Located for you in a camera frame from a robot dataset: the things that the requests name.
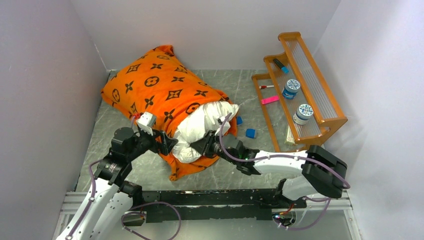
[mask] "blue block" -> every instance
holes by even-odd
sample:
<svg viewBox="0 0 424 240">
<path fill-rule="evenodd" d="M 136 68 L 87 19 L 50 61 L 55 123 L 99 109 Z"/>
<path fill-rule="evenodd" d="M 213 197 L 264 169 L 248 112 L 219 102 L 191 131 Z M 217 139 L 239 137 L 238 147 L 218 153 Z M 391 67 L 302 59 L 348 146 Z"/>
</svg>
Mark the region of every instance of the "blue block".
<svg viewBox="0 0 424 240">
<path fill-rule="evenodd" d="M 252 128 L 248 128 L 246 130 L 246 137 L 251 138 L 251 139 L 255 139 L 257 136 L 257 132 L 255 129 Z"/>
<path fill-rule="evenodd" d="M 281 68 L 281 70 L 282 70 L 285 74 L 288 74 L 288 73 L 289 73 L 289 69 L 287 69 L 287 67 L 286 67 L 286 66 L 283 66 L 283 67 Z"/>
<path fill-rule="evenodd" d="M 242 123 L 243 123 L 243 119 L 242 119 L 242 117 L 241 117 L 241 116 L 236 116 L 236 117 L 235 117 L 235 121 L 236 121 L 236 123 L 237 123 L 237 126 L 240 126 L 240 125 L 242 125 Z"/>
</svg>

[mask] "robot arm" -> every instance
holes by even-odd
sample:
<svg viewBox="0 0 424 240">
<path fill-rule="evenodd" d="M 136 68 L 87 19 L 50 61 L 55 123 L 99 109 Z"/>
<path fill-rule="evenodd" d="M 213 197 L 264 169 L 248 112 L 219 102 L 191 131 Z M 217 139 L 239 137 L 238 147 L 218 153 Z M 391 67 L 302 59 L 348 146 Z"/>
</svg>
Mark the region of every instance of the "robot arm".
<svg viewBox="0 0 424 240">
<path fill-rule="evenodd" d="M 313 162 L 300 159 L 302 157 L 314 159 L 345 178 L 346 163 L 320 146 L 312 145 L 308 151 L 266 152 L 245 147 L 242 141 L 231 134 L 222 137 L 223 144 L 221 145 L 219 137 L 216 135 L 215 131 L 209 131 L 204 138 L 191 143 L 190 146 L 203 156 L 209 158 L 215 155 L 220 156 L 236 165 L 236 169 L 246 175 L 266 173 L 295 175 L 295 178 L 283 179 L 278 185 L 277 192 L 282 194 L 282 198 L 286 202 L 294 203 L 304 196 L 316 193 L 329 198 L 342 196 L 343 183 L 332 172 Z"/>
<path fill-rule="evenodd" d="M 126 211 L 146 203 L 142 187 L 125 181 L 132 170 L 131 161 L 148 150 L 167 155 L 177 143 L 163 131 L 152 129 L 154 122 L 154 116 L 145 112 L 137 120 L 139 135 L 130 127 L 116 130 L 109 153 L 94 173 L 93 185 L 57 240 L 104 239 Z M 347 166 L 319 146 L 311 146 L 308 151 L 271 153 L 245 147 L 231 134 L 222 137 L 221 144 L 216 131 L 209 131 L 191 147 L 208 158 L 220 156 L 246 175 L 289 173 L 296 176 L 279 182 L 273 197 L 280 206 L 305 202 L 303 197 L 314 193 L 330 198 L 342 195 L 343 183 L 332 172 L 344 178 Z M 304 157 L 315 159 L 320 165 L 302 159 Z"/>
</svg>

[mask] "gray floor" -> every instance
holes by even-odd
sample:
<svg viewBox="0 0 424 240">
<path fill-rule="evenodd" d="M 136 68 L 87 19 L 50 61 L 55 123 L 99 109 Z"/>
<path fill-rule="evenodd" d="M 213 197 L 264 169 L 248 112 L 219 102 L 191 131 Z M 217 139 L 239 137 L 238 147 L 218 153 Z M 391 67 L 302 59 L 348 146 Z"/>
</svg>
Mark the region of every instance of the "gray floor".
<svg viewBox="0 0 424 240">
<path fill-rule="evenodd" d="M 240 106 L 239 116 L 243 125 L 238 128 L 238 138 L 250 148 L 264 151 L 274 151 L 271 137 L 255 92 L 252 75 L 266 73 L 266 70 L 194 70 L 201 79 L 213 88 L 224 91 L 229 98 Z M 271 85 L 264 80 L 260 85 Z M 264 98 L 276 95 L 274 88 L 262 90 Z M 272 124 L 280 143 L 284 143 L 287 120 L 278 102 L 267 104 Z M 130 121 L 117 109 L 101 102 L 96 118 L 91 141 L 85 156 L 84 165 L 76 190 L 87 191 L 90 187 L 88 165 L 103 158 L 111 145 L 111 139 L 116 129 L 129 126 Z M 257 138 L 245 137 L 247 128 L 257 130 Z M 294 149 L 281 144 L 282 151 Z M 127 180 L 141 185 L 144 190 L 209 190 L 209 189 L 247 189 L 274 188 L 277 183 L 289 175 L 271 173 L 265 175 L 247 176 L 238 172 L 234 165 L 220 159 L 211 167 L 199 173 L 185 176 L 177 181 L 170 181 L 171 169 L 158 155 L 148 152 L 132 162 L 132 172 Z"/>
<path fill-rule="evenodd" d="M 298 213 L 298 220 L 303 212 Z M 306 213 L 300 226 L 311 224 L 319 211 Z M 177 230 L 177 221 L 147 223 L 131 227 L 134 231 L 153 240 L 167 240 Z M 140 240 L 138 236 L 122 230 L 116 224 L 106 240 Z M 259 221 L 254 218 L 184 220 L 175 240 L 352 240 L 343 211 L 328 211 L 312 228 L 302 231 L 286 231 L 277 228 L 274 221 Z"/>
</svg>

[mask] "jar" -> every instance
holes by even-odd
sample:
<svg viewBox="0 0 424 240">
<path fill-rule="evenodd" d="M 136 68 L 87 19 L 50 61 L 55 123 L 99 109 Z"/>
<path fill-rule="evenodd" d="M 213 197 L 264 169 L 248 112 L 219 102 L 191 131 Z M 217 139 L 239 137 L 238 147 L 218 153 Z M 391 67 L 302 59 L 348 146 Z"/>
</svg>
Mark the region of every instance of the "jar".
<svg viewBox="0 0 424 240">
<path fill-rule="evenodd" d="M 301 89 L 301 83 L 295 79 L 289 79 L 284 86 L 284 90 L 282 91 L 282 96 L 285 99 L 294 99 L 296 94 Z"/>
<path fill-rule="evenodd" d="M 293 115 L 293 121 L 299 125 L 305 125 L 308 120 L 314 115 L 314 110 L 308 104 L 300 105 L 296 113 Z"/>
</svg>

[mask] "white wall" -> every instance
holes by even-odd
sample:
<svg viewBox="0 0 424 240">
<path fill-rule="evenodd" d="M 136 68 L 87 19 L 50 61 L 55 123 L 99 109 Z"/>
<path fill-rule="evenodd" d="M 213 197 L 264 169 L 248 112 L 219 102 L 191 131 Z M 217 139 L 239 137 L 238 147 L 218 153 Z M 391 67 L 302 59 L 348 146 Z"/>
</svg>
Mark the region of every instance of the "white wall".
<svg viewBox="0 0 424 240">
<path fill-rule="evenodd" d="M 0 2 L 0 239 L 52 239 L 105 79 L 69 0 Z"/>
<path fill-rule="evenodd" d="M 349 118 L 326 147 L 364 239 L 423 239 L 423 2 L 343 0 L 315 59 Z"/>
<path fill-rule="evenodd" d="M 172 44 L 191 69 L 264 69 L 281 32 L 313 52 L 340 0 L 71 0 L 108 69 Z"/>
</svg>

